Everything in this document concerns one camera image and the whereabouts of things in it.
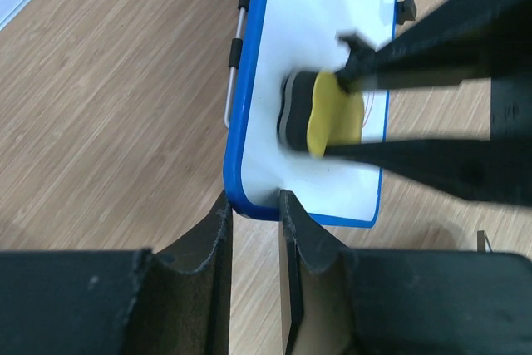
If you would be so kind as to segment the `yellow black whiteboard eraser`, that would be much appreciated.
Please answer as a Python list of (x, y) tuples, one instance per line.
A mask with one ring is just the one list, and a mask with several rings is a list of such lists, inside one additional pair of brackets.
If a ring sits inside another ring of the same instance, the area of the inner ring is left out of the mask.
[(363, 94), (345, 91), (331, 72), (298, 71), (283, 82), (277, 136), (289, 150), (354, 159), (364, 120)]

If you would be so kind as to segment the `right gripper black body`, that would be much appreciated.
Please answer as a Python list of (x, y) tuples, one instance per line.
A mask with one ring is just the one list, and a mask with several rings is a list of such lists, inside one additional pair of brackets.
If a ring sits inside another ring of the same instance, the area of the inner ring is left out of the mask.
[(531, 76), (491, 80), (490, 138), (531, 137)]

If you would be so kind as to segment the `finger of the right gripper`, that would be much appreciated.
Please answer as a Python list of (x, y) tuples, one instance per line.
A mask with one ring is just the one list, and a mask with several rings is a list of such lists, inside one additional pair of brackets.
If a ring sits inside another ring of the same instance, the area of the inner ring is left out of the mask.
[(336, 145), (325, 156), (374, 165), (463, 200), (531, 206), (530, 138)]
[(341, 86), (373, 80), (383, 90), (457, 86), (531, 65), (531, 0), (446, 0), (375, 51), (357, 35), (337, 71)]

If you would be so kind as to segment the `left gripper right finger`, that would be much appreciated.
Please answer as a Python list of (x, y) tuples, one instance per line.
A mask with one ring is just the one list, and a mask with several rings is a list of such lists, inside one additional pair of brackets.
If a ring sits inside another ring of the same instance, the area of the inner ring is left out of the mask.
[(351, 248), (287, 190), (279, 214), (285, 353), (530, 353), (526, 257)]

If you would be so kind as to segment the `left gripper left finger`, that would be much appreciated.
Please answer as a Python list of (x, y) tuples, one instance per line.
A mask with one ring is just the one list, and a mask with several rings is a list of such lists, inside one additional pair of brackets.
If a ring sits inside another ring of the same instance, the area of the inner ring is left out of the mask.
[(233, 212), (208, 214), (160, 252), (4, 250), (4, 354), (226, 354)]

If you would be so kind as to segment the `blue framed whiteboard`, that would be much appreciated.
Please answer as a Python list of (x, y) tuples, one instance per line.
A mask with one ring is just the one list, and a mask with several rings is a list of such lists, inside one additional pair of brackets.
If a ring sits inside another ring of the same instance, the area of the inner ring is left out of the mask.
[(327, 158), (327, 145), (383, 141), (389, 95), (374, 81), (337, 83), (358, 33), (372, 47), (395, 34), (397, 0), (239, 0), (224, 122), (224, 189), (236, 212), (279, 217), (292, 191), (320, 224), (370, 228), (382, 172)]

